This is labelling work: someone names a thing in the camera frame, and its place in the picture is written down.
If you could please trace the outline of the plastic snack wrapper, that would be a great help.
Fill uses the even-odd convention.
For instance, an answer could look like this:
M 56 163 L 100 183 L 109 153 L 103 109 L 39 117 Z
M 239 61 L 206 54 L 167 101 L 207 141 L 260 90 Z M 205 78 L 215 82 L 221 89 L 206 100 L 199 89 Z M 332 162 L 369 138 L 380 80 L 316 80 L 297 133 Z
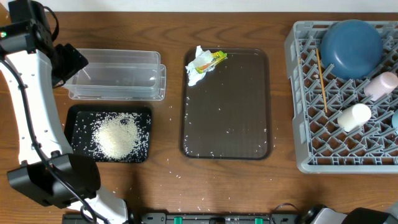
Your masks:
M 204 51 L 200 45 L 196 47 L 195 58 L 185 67 L 188 75 L 188 86 L 196 85 L 208 72 L 211 72 L 222 61 L 228 58 L 223 51 Z

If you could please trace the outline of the dark blue plate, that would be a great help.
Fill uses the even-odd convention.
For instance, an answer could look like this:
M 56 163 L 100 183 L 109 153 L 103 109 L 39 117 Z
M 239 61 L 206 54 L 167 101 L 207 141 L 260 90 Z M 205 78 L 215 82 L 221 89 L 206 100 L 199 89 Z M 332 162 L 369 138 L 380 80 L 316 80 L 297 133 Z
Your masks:
M 361 79 L 373 71 L 382 58 L 379 32 L 361 20 L 333 24 L 323 36 L 320 54 L 324 65 L 333 65 L 332 74 L 344 80 Z

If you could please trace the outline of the cream white cup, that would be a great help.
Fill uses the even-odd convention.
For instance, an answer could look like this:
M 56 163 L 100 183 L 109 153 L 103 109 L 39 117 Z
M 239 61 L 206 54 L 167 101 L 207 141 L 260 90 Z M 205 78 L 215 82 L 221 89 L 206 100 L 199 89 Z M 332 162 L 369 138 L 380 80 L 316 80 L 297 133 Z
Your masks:
M 371 118 L 371 109 L 362 103 L 355 104 L 342 111 L 337 118 L 338 125 L 350 132 L 365 124 Z

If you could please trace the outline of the pink cup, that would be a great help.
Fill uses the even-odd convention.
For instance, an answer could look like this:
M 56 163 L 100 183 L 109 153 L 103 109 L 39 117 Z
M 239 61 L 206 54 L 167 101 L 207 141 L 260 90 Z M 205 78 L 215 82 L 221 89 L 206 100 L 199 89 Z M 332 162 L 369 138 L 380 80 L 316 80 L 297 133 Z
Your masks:
M 397 75 L 392 72 L 384 72 L 376 78 L 373 78 L 368 85 L 364 87 L 364 94 L 370 96 L 372 101 L 376 101 L 391 93 L 397 86 Z

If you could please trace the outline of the light blue bowl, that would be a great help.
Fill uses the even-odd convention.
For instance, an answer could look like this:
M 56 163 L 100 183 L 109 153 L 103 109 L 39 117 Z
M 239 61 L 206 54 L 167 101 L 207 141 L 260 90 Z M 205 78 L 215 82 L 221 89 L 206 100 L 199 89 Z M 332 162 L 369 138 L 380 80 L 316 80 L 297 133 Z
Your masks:
M 398 134 L 398 110 L 395 110 L 392 115 L 391 126 L 395 129 L 396 134 Z

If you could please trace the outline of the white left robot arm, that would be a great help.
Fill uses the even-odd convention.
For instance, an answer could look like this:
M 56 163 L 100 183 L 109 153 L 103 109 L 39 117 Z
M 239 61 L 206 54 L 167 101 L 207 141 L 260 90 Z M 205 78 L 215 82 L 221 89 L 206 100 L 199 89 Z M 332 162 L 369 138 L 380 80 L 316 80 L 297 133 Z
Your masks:
M 1 72 L 7 81 L 19 132 L 19 167 L 10 186 L 38 204 L 79 211 L 87 223 L 128 223 L 126 202 L 101 185 L 93 158 L 75 154 L 63 132 L 53 90 L 87 66 L 70 44 L 56 44 L 47 6 L 8 4 L 1 27 Z

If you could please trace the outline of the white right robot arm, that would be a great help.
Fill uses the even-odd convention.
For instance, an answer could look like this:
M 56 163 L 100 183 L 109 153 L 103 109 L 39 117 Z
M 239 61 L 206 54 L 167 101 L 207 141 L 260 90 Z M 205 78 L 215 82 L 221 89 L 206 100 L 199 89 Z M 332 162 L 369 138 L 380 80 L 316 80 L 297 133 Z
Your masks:
M 397 202 L 385 212 L 358 207 L 349 212 L 338 213 L 323 204 L 311 208 L 296 218 L 296 224 L 397 224 Z

